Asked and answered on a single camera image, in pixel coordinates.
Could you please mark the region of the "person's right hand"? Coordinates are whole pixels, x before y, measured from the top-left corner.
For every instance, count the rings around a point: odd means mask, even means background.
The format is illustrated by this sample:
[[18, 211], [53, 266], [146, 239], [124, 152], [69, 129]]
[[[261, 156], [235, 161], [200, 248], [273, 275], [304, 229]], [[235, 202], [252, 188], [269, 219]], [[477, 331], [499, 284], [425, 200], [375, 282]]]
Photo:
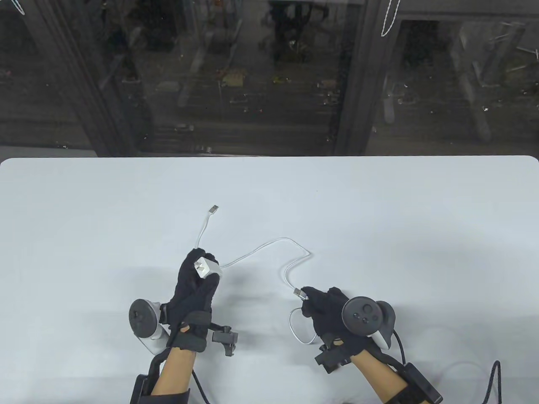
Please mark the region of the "person's right hand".
[[312, 318], [318, 337], [333, 337], [342, 341], [348, 356], [356, 356], [363, 350], [372, 350], [375, 343], [371, 338], [355, 335], [350, 332], [342, 320], [342, 309], [349, 298], [337, 287], [321, 291], [305, 286], [302, 291], [307, 299], [302, 304], [302, 315]]

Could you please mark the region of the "person's left hand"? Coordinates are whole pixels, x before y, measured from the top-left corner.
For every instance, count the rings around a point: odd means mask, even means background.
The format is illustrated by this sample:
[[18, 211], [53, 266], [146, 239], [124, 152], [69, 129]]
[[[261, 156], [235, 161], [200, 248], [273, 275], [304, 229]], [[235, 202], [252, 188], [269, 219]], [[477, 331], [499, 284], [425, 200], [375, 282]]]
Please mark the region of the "person's left hand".
[[196, 353], [206, 349], [212, 300], [220, 276], [213, 273], [204, 279], [200, 278], [195, 268], [195, 262], [200, 258], [217, 262], [204, 249], [192, 249], [179, 268], [173, 298], [160, 306], [160, 323], [169, 325], [170, 329], [168, 348]]

